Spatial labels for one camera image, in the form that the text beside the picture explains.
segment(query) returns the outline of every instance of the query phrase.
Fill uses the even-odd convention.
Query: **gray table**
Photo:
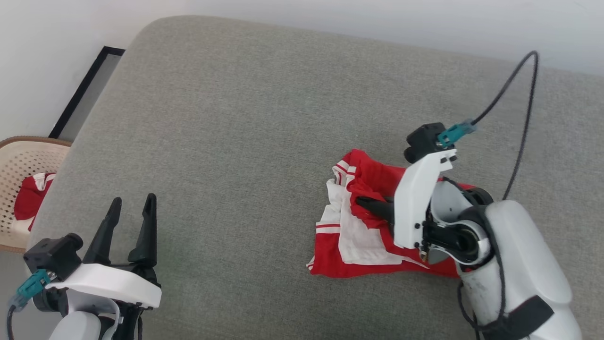
[[[475,117],[513,66],[228,19],[156,21],[76,138],[32,242],[68,232],[90,242],[121,196],[112,257],[125,260],[154,192],[164,295],[144,314],[146,340],[469,339],[456,280],[409,272],[334,280],[305,264],[340,157],[359,148],[405,166],[412,130]],[[530,73],[457,144],[450,177],[503,193]],[[539,76],[510,198],[530,211],[566,273],[585,339],[602,339],[604,79],[546,68]]]

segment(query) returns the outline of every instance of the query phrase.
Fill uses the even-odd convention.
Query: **black baseboard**
[[[63,110],[63,113],[59,117],[59,120],[57,121],[57,123],[54,125],[53,130],[50,132],[50,135],[48,135],[49,138],[55,138],[55,139],[59,138],[65,125],[67,125],[69,118],[71,117],[73,112],[76,110],[77,105],[80,103],[80,100],[86,93],[88,86],[90,86],[90,83],[94,79],[94,76],[97,74],[98,69],[101,68],[101,65],[103,64],[103,62],[105,61],[107,56],[110,54],[113,54],[114,56],[122,56],[125,51],[126,50],[122,50],[121,48],[107,47],[107,46],[103,47],[103,49],[101,50],[101,53],[98,54],[98,57],[92,63],[90,70],[88,70],[88,73],[86,73],[86,75],[84,76],[84,79],[80,83],[80,86],[78,86],[77,90],[75,91],[74,96],[71,98],[71,100],[67,104],[67,107],[65,108],[65,110]]]

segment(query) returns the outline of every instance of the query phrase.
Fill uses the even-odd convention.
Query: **teal connector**
[[[466,119],[448,128],[445,132],[441,132],[438,139],[443,148],[448,148],[466,134],[471,134],[474,131],[476,131],[476,126],[472,125],[472,119]]]
[[[38,269],[17,289],[17,294],[13,295],[8,305],[15,306],[15,312],[20,312],[32,297],[44,290],[50,281],[49,273],[45,269]]]

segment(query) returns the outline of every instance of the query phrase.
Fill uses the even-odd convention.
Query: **perforated basket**
[[[23,179],[57,172],[71,143],[43,137],[13,137],[0,142],[0,251],[24,253],[30,232],[14,228],[14,201]]]

